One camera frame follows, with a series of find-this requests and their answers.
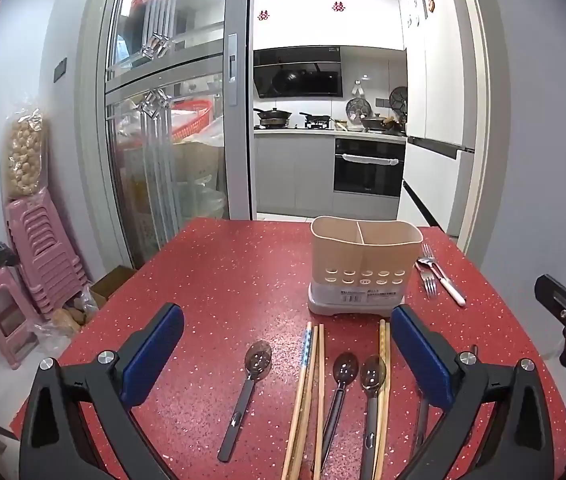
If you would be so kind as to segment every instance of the stacked stools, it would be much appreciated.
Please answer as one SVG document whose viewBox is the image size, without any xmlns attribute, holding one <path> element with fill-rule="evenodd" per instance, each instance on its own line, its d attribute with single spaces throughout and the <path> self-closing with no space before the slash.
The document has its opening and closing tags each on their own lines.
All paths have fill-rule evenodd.
<svg viewBox="0 0 566 480">
<path fill-rule="evenodd" d="M 60 308 L 87 283 L 47 189 L 6 206 L 23 280 L 43 314 Z"/>
</svg>

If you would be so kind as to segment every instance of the cardboard box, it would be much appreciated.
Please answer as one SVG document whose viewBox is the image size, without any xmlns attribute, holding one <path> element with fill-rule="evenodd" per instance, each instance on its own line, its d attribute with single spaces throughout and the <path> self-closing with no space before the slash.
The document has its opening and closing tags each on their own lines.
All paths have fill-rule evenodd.
<svg viewBox="0 0 566 480">
<path fill-rule="evenodd" d="M 109 300 L 123 283 L 127 282 L 137 271 L 119 266 L 103 276 L 98 282 L 90 287 L 92 297 L 99 308 Z"/>
</svg>

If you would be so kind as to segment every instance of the beige utensil holder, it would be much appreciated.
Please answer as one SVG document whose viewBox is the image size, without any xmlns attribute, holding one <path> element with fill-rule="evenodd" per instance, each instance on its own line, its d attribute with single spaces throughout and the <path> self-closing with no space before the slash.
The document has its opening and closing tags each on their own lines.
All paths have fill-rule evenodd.
<svg viewBox="0 0 566 480">
<path fill-rule="evenodd" d="M 311 230 L 308 305 L 312 312 L 388 316 L 403 302 L 414 263 L 421 256 L 423 234 L 415 226 L 319 216 Z"/>
</svg>

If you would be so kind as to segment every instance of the blue gripper pad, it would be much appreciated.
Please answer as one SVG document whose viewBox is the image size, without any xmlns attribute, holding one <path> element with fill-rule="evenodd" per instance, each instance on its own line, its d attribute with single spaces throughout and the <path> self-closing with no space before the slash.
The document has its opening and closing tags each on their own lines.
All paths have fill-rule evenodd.
<svg viewBox="0 0 566 480">
<path fill-rule="evenodd" d="M 127 409 L 139 406 L 147 399 L 161 370 L 183 335 L 185 318 L 181 307 L 166 303 L 145 329 L 134 333 L 121 348 L 140 344 L 121 374 L 120 397 Z"/>
<path fill-rule="evenodd" d="M 430 332 L 407 305 L 398 306 L 392 311 L 391 327 L 392 339 L 412 370 L 423 395 L 432 406 L 447 412 L 454 403 L 449 363 L 444 363 L 434 351 L 431 341 L 428 341 L 433 335 L 439 334 Z"/>
</svg>

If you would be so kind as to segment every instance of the oven handle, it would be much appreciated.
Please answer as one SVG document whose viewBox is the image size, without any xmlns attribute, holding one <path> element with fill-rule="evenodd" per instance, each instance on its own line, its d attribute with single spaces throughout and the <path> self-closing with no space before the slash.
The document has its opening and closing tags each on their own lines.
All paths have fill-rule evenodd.
<svg viewBox="0 0 566 480">
<path fill-rule="evenodd" d="M 357 164 L 376 164 L 378 166 L 396 166 L 400 160 L 398 158 L 377 158 L 375 156 L 349 155 L 348 153 L 338 154 L 343 160 L 355 162 Z"/>
</svg>

